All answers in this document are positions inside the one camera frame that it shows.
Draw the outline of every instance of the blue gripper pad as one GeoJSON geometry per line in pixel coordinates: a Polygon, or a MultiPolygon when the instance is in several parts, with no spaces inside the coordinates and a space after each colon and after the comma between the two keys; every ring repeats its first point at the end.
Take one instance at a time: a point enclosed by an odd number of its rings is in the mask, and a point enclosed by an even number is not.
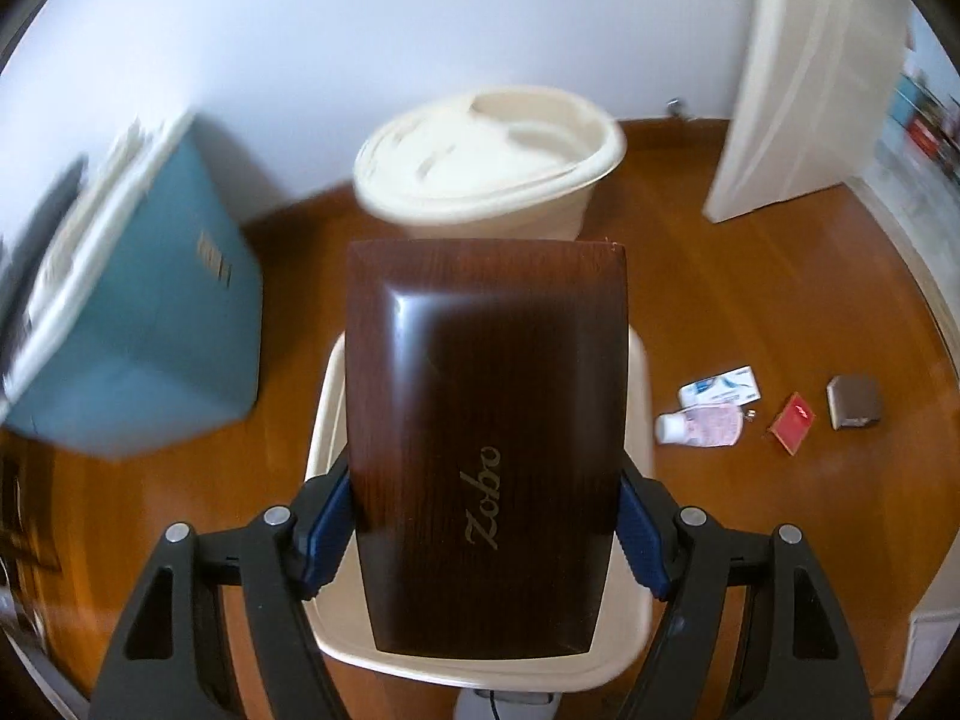
{"type": "Polygon", "coordinates": [[[310,595],[316,595],[321,587],[333,581],[352,535],[353,503],[349,473],[345,473],[310,530],[302,577],[310,595]]]}
{"type": "Polygon", "coordinates": [[[670,591],[670,579],[664,567],[664,548],[654,521],[637,496],[637,491],[620,477],[620,505],[616,516],[616,537],[634,572],[634,579],[659,601],[670,591]]]}

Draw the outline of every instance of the metal screw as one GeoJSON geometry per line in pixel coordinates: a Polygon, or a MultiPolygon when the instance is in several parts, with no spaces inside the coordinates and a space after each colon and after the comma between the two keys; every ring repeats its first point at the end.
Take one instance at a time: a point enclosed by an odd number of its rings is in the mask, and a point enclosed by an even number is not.
{"type": "Polygon", "coordinates": [[[680,512],[680,519],[693,528],[699,528],[707,522],[707,513],[695,506],[688,506],[680,512]]]}
{"type": "Polygon", "coordinates": [[[175,522],[169,528],[167,528],[166,538],[171,544],[176,544],[178,541],[183,541],[184,538],[187,538],[190,535],[190,526],[185,522],[175,522]]]}
{"type": "Polygon", "coordinates": [[[776,532],[788,544],[799,544],[803,540],[803,533],[796,525],[781,525],[776,532]]]}
{"type": "Polygon", "coordinates": [[[268,525],[282,525],[290,519],[290,509],[285,506],[272,506],[263,512],[263,521],[268,525]]]}

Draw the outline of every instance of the white bottle cap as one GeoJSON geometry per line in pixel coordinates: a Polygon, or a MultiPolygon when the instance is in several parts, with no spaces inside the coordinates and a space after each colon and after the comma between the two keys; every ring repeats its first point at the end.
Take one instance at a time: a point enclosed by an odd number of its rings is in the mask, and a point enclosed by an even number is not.
{"type": "Polygon", "coordinates": [[[654,435],[657,443],[683,443],[686,438],[686,417],[681,413],[664,413],[658,416],[654,435]]]}

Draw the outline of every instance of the teal storage box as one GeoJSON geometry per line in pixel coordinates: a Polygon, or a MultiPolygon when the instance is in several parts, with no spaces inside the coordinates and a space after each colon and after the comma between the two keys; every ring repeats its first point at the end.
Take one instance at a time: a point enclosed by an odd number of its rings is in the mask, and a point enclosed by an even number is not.
{"type": "Polygon", "coordinates": [[[58,230],[4,375],[8,427],[107,459],[239,420],[257,393],[256,258],[190,119],[140,138],[58,230]]]}

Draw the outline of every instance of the dark brown wooden box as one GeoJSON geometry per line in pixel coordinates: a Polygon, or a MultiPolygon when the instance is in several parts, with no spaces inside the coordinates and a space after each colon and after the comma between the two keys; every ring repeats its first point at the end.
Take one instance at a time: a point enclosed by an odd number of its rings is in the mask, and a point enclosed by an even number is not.
{"type": "Polygon", "coordinates": [[[589,650],[616,523],[625,256],[612,244],[357,242],[347,433],[380,650],[589,650]]]}

